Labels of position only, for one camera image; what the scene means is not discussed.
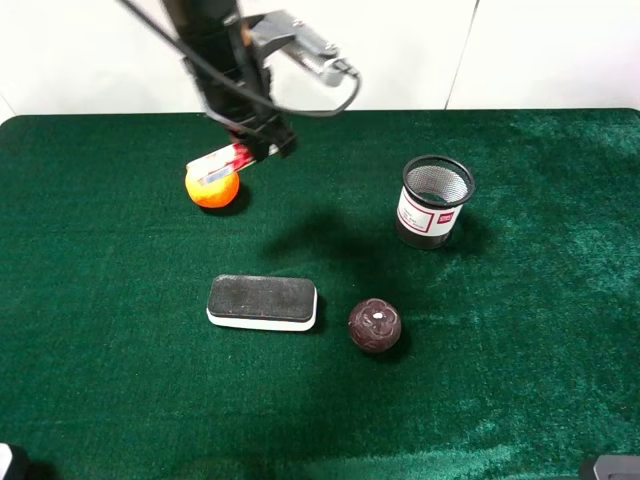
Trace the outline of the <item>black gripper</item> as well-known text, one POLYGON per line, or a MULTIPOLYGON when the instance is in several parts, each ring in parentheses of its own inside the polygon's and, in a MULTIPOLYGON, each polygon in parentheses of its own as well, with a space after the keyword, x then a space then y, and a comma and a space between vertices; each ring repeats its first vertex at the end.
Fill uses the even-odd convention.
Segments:
MULTIPOLYGON (((269 96, 270 74, 258 64, 244 24, 239 20, 230 26, 224 23, 228 17, 241 16, 235 1, 176 0, 163 5, 178 38, 190 49, 235 84, 269 96)), ((249 162, 261 162, 274 154, 286 158, 296 151, 298 136, 282 114, 233 93, 197 64, 192 69, 210 110, 234 123, 259 129, 264 137, 227 129, 249 162)))

